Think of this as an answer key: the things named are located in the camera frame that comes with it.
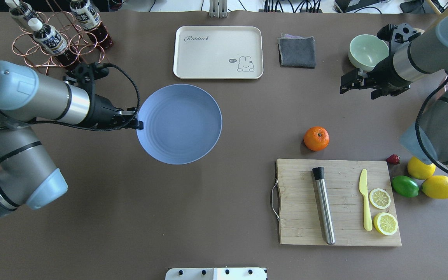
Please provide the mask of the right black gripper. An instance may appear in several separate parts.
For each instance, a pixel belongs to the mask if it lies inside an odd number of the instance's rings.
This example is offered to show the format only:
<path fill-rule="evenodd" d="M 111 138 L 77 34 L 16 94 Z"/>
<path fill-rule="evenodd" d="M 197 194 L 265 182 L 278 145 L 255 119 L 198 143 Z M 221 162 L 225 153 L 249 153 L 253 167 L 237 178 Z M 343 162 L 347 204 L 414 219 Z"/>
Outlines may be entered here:
<path fill-rule="evenodd" d="M 353 69 L 341 76 L 340 94 L 350 90 L 373 89 L 372 98 L 390 95 L 392 97 L 409 90 L 410 82 L 400 77 L 394 67 L 393 58 L 385 58 L 379 62 L 364 78 L 362 69 Z"/>

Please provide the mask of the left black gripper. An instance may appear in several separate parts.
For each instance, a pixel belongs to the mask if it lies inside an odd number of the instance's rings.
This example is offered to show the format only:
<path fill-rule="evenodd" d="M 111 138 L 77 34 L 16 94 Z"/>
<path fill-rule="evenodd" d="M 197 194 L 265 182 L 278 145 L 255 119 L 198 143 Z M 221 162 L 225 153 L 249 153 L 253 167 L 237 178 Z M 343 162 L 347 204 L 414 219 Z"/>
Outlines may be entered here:
<path fill-rule="evenodd" d="M 144 123 L 137 119 L 137 109 L 135 107 L 123 110 L 115 107 L 109 99 L 94 94 L 89 105 L 88 128 L 143 130 Z"/>

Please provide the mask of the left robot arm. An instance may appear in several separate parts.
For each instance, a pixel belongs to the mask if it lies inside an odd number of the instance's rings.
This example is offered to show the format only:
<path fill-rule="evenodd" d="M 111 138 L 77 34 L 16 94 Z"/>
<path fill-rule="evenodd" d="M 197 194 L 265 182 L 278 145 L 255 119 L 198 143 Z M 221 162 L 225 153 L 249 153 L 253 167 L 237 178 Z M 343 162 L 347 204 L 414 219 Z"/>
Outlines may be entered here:
<path fill-rule="evenodd" d="M 123 110 L 96 94 L 111 63 L 80 63 L 63 80 L 0 61 L 0 217 L 21 205 L 40 209 L 68 190 L 60 169 L 32 129 L 56 124 L 87 131 L 142 130 L 137 105 Z"/>

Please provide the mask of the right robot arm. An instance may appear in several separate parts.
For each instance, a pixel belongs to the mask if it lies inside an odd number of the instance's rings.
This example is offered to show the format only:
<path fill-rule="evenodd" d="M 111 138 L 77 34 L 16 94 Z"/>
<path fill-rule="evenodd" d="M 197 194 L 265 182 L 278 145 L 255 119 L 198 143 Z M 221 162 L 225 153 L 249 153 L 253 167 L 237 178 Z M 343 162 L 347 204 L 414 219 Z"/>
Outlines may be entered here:
<path fill-rule="evenodd" d="M 372 89 L 371 99 L 396 97 L 421 78 L 444 71 L 446 78 L 425 98 L 399 141 L 420 161 L 448 174 L 448 16 L 423 33 L 407 23 L 388 24 L 377 37 L 389 43 L 388 56 L 372 71 L 357 68 L 344 74 L 340 93 Z"/>

